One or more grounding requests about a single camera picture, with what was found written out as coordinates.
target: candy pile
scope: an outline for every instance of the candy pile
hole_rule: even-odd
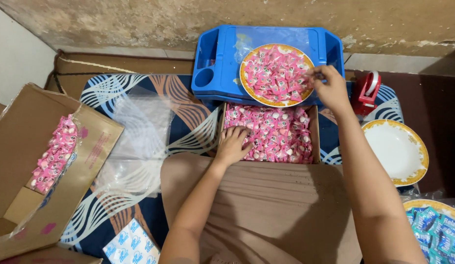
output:
[[[455,264],[455,220],[432,207],[412,208],[407,218],[429,263]]]
[[[304,57],[296,51],[283,54],[274,45],[271,49],[260,48],[252,55],[244,70],[247,83],[256,95],[275,102],[283,100],[302,101],[301,93],[312,89]]]
[[[60,175],[76,145],[77,127],[72,116],[61,117],[54,137],[48,142],[50,147],[38,160],[38,168],[33,173],[32,189],[45,194]]]
[[[243,125],[252,129],[244,144],[254,148],[244,160],[312,164],[309,117],[302,108],[227,105],[224,128]]]

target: open cardboard box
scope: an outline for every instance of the open cardboard box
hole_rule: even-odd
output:
[[[226,109],[228,108],[229,102],[224,102],[223,112],[221,114],[221,120],[219,122],[219,133],[224,130],[224,120],[226,119]],[[301,106],[303,108],[309,118],[311,119],[309,122],[309,131],[311,132],[311,144],[313,146],[312,154],[313,154],[313,164],[320,164],[320,137],[318,132],[318,110],[317,105],[312,106]]]
[[[42,195],[31,190],[28,182],[60,117],[68,114],[73,114],[81,135],[77,156]],[[15,257],[14,263],[29,263],[34,257],[47,263],[43,260],[60,255],[62,260],[76,259],[74,263],[100,262],[49,247],[60,239],[122,131],[118,123],[65,94],[32,83],[22,88],[0,116],[0,260],[41,249]]]

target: person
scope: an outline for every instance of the person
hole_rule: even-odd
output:
[[[339,130],[343,181],[366,264],[427,263],[408,223],[395,186],[369,146],[348,100],[346,82],[333,66],[309,72],[325,82],[313,85],[334,114]],[[230,127],[221,133],[216,157],[178,211],[160,255],[160,264],[199,263],[199,241],[226,169],[242,159],[249,129]]]

